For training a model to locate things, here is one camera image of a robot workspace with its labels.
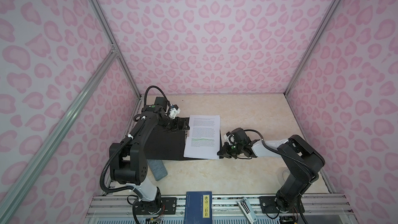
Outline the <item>printed paper sheet bottom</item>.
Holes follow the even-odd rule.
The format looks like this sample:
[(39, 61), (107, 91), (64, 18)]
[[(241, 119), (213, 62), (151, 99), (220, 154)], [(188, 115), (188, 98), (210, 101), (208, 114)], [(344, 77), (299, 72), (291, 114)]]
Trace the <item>printed paper sheet bottom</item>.
[(190, 115), (189, 133), (183, 156), (194, 159), (219, 159), (220, 116)]

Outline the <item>teal folder with black inside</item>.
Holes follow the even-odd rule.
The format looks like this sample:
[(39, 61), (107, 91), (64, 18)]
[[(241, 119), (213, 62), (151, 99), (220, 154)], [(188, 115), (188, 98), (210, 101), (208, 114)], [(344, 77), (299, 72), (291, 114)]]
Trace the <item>teal folder with black inside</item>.
[(143, 154), (154, 160), (198, 160), (183, 156), (189, 130), (169, 131), (166, 126), (169, 119), (146, 117), (143, 128), (135, 140), (143, 145)]

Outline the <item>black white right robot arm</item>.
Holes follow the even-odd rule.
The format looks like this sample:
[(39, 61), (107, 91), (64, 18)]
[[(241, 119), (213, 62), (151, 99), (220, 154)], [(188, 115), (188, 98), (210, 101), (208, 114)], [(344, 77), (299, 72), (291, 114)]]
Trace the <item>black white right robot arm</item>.
[(245, 159), (276, 155), (285, 162), (290, 174), (277, 191), (271, 207), (280, 213), (301, 211), (301, 197), (319, 179), (325, 165), (323, 156), (299, 135), (277, 141), (266, 141), (254, 129), (237, 128), (224, 136), (226, 142), (217, 152), (222, 158)]

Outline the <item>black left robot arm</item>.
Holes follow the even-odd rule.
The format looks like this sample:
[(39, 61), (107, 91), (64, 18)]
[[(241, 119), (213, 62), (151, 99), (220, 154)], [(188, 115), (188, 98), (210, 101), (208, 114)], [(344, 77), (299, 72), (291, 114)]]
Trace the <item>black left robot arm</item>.
[(162, 105), (145, 105), (136, 116), (137, 124), (120, 142), (109, 148), (109, 160), (100, 176), (100, 187), (108, 193), (125, 190), (133, 191), (138, 199), (136, 204), (150, 213), (162, 210), (160, 189), (147, 178), (148, 163), (145, 144), (155, 127), (168, 131), (188, 131), (189, 121), (171, 117)]

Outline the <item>grey sponge eraser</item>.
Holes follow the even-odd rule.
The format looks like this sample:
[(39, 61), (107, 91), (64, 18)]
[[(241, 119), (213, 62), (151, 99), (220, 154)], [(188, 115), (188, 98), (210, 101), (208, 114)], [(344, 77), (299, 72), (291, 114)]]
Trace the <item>grey sponge eraser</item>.
[(149, 168), (156, 181), (160, 181), (168, 176), (167, 169), (162, 160), (147, 160)]

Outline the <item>blue book yellow label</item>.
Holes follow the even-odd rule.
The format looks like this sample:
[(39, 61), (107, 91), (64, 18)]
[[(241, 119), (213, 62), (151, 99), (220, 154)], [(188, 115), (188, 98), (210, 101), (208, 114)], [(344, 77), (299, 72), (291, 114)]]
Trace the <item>blue book yellow label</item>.
[(188, 191), (184, 212), (185, 224), (212, 224), (212, 192)]

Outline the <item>white tape roll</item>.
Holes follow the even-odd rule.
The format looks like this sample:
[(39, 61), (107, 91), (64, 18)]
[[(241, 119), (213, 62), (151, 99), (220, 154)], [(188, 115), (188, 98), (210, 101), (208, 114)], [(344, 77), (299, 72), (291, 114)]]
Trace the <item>white tape roll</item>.
[(278, 175), (278, 182), (280, 183), (281, 186), (283, 186), (290, 176), (290, 171), (287, 168), (282, 168), (282, 170), (279, 172)]

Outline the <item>white clip on rail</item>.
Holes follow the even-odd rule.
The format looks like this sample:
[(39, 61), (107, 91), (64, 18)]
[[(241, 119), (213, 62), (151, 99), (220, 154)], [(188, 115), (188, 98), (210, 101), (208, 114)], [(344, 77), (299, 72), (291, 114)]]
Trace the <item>white clip on rail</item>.
[(248, 220), (250, 224), (255, 224), (257, 222), (257, 216), (254, 210), (252, 209), (248, 198), (243, 197), (242, 199), (238, 200), (237, 205), (239, 206), (245, 218)]

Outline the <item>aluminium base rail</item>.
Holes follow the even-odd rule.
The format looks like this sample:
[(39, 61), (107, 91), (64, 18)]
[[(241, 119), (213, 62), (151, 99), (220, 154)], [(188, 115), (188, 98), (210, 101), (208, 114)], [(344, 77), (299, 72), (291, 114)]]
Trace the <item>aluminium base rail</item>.
[[(238, 206), (246, 197), (258, 224), (356, 224), (358, 221), (348, 200), (342, 194), (306, 194), (301, 201), (304, 213), (264, 214), (271, 208), (261, 195), (213, 195), (212, 221), (214, 224), (246, 224), (248, 219)], [(126, 196), (94, 197), (86, 214), (85, 224), (133, 224), (132, 206)]]

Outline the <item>aluminium frame post left rear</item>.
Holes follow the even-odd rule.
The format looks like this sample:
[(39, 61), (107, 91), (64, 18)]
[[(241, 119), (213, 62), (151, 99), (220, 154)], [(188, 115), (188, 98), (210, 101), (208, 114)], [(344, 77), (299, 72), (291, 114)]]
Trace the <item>aluminium frame post left rear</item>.
[(140, 94), (140, 92), (137, 88), (137, 85), (133, 79), (132, 73), (129, 70), (127, 62), (124, 59), (124, 56), (120, 50), (118, 42), (116, 41), (115, 35), (113, 34), (112, 29), (110, 27), (109, 21), (107, 20), (105, 14), (104, 14), (104, 11), (99, 3), (99, 0), (88, 0), (88, 2), (91, 5), (91, 7), (96, 15), (98, 22), (99, 22), (105, 36), (108, 39), (108, 42), (110, 43), (112, 49), (116, 53), (116, 57), (122, 67), (122, 71), (124, 72), (125, 76), (127, 77), (128, 83), (130, 84), (131, 88), (133, 89), (135, 96), (138, 99), (140, 99), (141, 94)]

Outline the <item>aluminium frame post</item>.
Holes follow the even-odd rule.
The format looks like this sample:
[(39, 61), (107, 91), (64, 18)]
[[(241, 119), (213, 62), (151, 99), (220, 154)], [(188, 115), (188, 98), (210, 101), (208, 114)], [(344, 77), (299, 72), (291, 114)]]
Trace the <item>aluminium frame post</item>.
[(91, 7), (96, 15), (98, 22), (99, 22), (105, 36), (108, 39), (108, 42), (110, 43), (112, 49), (116, 53), (116, 57), (122, 67), (122, 71), (124, 72), (125, 76), (127, 77), (128, 83), (130, 84), (131, 88), (133, 89), (135, 96), (138, 99), (140, 99), (141, 94), (140, 94), (140, 92), (137, 88), (137, 85), (133, 79), (132, 73), (129, 70), (127, 62), (124, 59), (124, 56), (120, 50), (118, 42), (116, 41), (115, 35), (113, 34), (112, 29), (110, 27), (109, 21), (107, 20), (105, 14), (104, 14), (104, 11), (99, 3), (99, 0), (88, 0), (88, 2), (91, 5)]
[(342, 2), (343, 2), (343, 0), (332, 0), (331, 1), (328, 9), (326, 10), (324, 16), (321, 19), (319, 27), (317, 28), (312, 40), (309, 43), (308, 48), (304, 52), (298, 66), (297, 66), (297, 68), (291, 78), (291, 81), (288, 84), (287, 89), (284, 92), (285, 98), (287, 98), (288, 95), (293, 91), (293, 87), (299, 80), (300, 74), (303, 72), (305, 65), (310, 60), (312, 54), (314, 53), (316, 46), (318, 45), (318, 43), (320, 42), (320, 40), (322, 38), (322, 35), (326, 31), (328, 25), (330, 24), (331, 20), (333, 19), (336, 11), (338, 10), (338, 8), (342, 4)]

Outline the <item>aluminium diagonal frame bar left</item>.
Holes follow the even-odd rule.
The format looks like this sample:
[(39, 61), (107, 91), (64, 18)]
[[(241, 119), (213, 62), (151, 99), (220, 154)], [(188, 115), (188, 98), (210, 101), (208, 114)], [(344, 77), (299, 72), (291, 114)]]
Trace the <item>aluminium diagonal frame bar left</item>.
[(83, 87), (80, 94), (70, 105), (63, 118), (44, 141), (41, 148), (28, 163), (18, 180), (12, 185), (1, 203), (2, 224), (10, 222), (117, 57), (117, 51), (113, 50), (108, 54), (106, 59)]

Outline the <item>aluminium frame post right rear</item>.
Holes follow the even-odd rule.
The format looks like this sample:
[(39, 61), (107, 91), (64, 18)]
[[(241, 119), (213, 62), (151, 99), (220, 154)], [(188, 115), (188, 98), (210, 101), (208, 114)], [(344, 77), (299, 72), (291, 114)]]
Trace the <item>aluminium frame post right rear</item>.
[(309, 43), (308, 48), (304, 52), (298, 66), (297, 66), (297, 68), (291, 78), (291, 81), (288, 84), (287, 89), (284, 92), (285, 98), (287, 98), (288, 95), (293, 91), (293, 87), (299, 80), (300, 74), (303, 72), (305, 65), (310, 60), (312, 54), (314, 53), (316, 46), (318, 45), (318, 43), (320, 42), (320, 40), (322, 38), (322, 35), (326, 31), (328, 25), (330, 24), (331, 20), (333, 19), (336, 11), (338, 10), (338, 8), (342, 4), (342, 2), (343, 2), (343, 0), (332, 0), (331, 1), (328, 9), (326, 10), (324, 16), (321, 19), (319, 27), (317, 28), (312, 40)]

